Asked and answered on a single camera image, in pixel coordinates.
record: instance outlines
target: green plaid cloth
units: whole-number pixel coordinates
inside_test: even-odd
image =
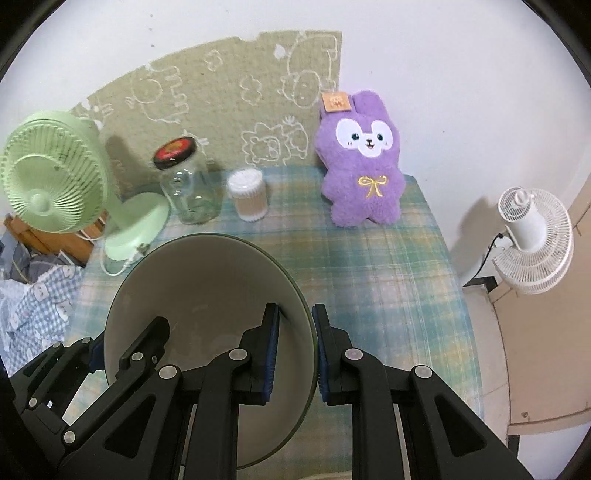
[[[153,248],[196,232],[229,233],[255,243],[277,259],[300,286],[309,306],[324,303],[333,326],[353,345],[384,364],[409,370],[431,366],[482,418],[482,385],[472,324],[439,227],[412,177],[395,226],[366,220],[358,228],[335,227],[330,203],[320,194],[317,167],[264,169],[269,213],[241,221],[230,200],[205,225],[172,217]],[[71,316],[68,343],[100,334],[125,278],[100,269],[102,244],[86,267]],[[65,419],[72,421],[106,388],[104,372],[90,375]],[[326,407],[317,393],[294,437],[267,460],[241,470],[239,478],[296,480],[351,469],[349,407]]]

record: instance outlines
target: black cable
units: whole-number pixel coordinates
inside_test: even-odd
[[[478,274],[479,274],[479,273],[480,273],[480,271],[482,270],[482,267],[484,267],[484,264],[486,263],[486,260],[488,260],[488,256],[491,254],[492,247],[494,247],[494,246],[495,246],[495,242],[496,242],[496,240],[497,240],[498,238],[503,238],[504,236],[505,236],[505,235],[503,235],[502,233],[498,233],[498,234],[496,234],[496,236],[495,236],[495,237],[492,239],[491,245],[490,245],[490,247],[488,248],[488,252],[486,252],[486,255],[485,255],[485,257],[484,257],[484,260],[483,260],[483,261],[482,261],[482,263],[480,264],[480,268],[479,268],[479,269],[478,269],[478,271],[477,271],[477,272],[474,274],[474,276],[473,276],[473,277],[472,277],[470,280],[468,280],[468,281],[466,282],[466,285],[467,285],[467,284],[469,284],[469,283],[470,283],[472,280],[474,280],[474,279],[475,279],[475,278],[478,276]]]

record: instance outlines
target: white wall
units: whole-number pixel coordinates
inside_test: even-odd
[[[568,205],[591,171],[591,89],[520,0],[67,0],[0,83],[0,139],[40,109],[69,109],[172,51],[260,31],[343,32],[340,86],[382,95],[456,267],[499,231],[509,186]]]
[[[517,458],[535,480],[556,479],[579,448],[591,423],[538,435],[522,435]]]

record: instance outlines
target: beige felt board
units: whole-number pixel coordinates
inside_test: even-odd
[[[338,88],[341,43],[335,31],[225,38],[141,66],[72,112],[99,126],[122,193],[152,183],[154,151],[182,135],[226,170],[313,164],[318,102]]]

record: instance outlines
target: green fan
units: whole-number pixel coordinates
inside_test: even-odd
[[[113,260],[133,259],[168,218],[168,201],[157,193],[119,200],[95,123],[70,113],[27,118],[8,137],[0,177],[14,211],[38,230],[76,232],[107,210],[105,253]]]

